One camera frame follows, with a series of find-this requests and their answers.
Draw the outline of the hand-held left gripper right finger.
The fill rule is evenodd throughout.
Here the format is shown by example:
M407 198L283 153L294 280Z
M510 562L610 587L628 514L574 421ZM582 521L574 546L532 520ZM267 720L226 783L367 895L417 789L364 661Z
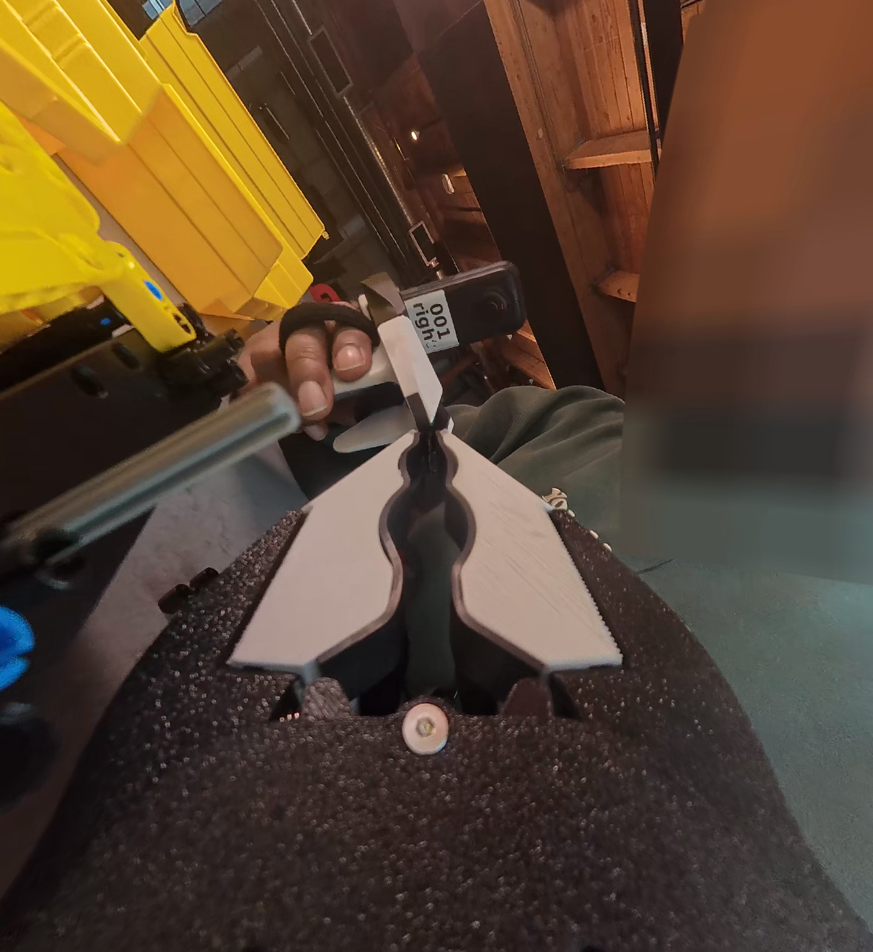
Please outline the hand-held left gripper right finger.
M447 515L462 520L452 569L459 620L482 642L550 675L620 666L622 654L540 496L453 434Z

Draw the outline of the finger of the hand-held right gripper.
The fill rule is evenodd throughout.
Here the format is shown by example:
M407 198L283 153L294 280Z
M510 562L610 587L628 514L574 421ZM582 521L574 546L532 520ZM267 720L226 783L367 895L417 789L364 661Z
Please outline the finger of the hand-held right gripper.
M447 429L443 386L413 323L406 315L395 316L378 327L378 334L416 429Z

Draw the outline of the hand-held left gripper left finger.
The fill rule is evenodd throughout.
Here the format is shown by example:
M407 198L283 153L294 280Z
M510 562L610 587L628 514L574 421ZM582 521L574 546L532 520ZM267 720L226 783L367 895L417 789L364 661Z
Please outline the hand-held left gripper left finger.
M398 439L316 496L228 659L302 681L379 681L402 654L395 618L403 568L387 528L410 485Z

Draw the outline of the yellow lego robot model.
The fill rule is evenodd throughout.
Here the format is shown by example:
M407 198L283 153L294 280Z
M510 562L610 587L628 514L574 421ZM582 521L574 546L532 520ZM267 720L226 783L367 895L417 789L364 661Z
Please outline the yellow lego robot model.
M228 409L242 341L175 306L0 101L0 816L60 752L41 696L162 497L298 424L276 387Z

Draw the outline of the person's right hand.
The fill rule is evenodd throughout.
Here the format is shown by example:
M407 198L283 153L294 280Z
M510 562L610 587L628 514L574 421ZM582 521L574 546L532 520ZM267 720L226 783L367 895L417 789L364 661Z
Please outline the person's right hand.
M302 431L315 441L328 435L334 411L333 377L359 380L373 360L371 338L362 330L325 321L322 327L303 327L283 346L279 328L270 324L252 336L239 357L247 379L246 390L275 383L294 397Z

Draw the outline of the person in green sweatshirt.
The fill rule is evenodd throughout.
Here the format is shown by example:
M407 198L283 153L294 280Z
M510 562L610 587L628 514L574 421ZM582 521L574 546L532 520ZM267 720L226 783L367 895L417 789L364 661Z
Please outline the person in green sweatshirt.
M607 950L873 950L873 587L605 552L543 492L623 656L589 720Z

